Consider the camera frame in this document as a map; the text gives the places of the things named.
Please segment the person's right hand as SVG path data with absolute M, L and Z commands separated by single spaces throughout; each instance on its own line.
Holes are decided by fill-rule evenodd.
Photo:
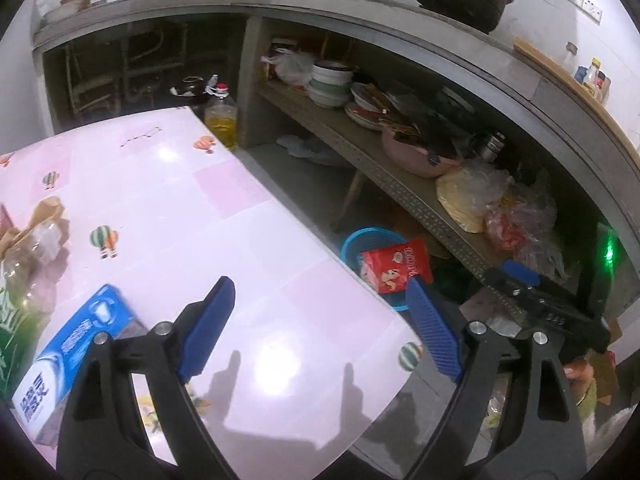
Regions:
M 594 371 L 591 364 L 586 359 L 578 359 L 565 364 L 563 370 L 574 396 L 582 398 L 593 381 Z

